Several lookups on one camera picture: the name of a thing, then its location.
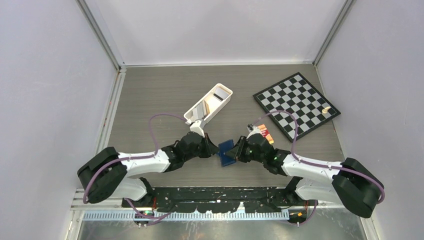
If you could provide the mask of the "white plastic tray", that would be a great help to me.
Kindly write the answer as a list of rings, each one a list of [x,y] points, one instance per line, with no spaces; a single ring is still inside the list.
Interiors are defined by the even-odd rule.
[[[216,97],[214,97],[215,89],[218,87],[225,89],[226,91],[230,93],[229,97],[226,100],[220,101]],[[232,95],[233,95],[233,91],[231,89],[229,89],[228,87],[226,87],[225,85],[221,83],[217,83],[197,103],[195,103],[188,111],[186,111],[183,117],[185,118],[186,121],[191,120],[194,122],[195,120],[193,119],[193,109],[201,101],[206,101],[209,114],[207,115],[207,117],[201,120],[204,120],[204,123],[207,124],[231,100]]]

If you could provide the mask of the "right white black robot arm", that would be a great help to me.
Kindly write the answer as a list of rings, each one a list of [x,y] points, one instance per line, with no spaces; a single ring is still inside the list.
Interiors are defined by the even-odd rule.
[[[343,205],[351,213],[370,218],[385,199],[384,185],[359,161],[323,161],[273,147],[261,134],[241,136],[225,156],[256,161],[274,175],[291,177],[283,194],[288,203],[325,201]]]

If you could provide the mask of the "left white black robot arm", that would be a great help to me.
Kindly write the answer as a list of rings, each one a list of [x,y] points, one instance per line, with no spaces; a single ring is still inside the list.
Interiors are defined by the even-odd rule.
[[[117,152],[106,147],[77,171],[84,188],[84,204],[97,204],[109,198],[135,201],[141,207],[153,202],[153,192],[145,173],[167,173],[194,158],[210,158],[219,148],[207,134],[190,131],[173,144],[145,153]]]

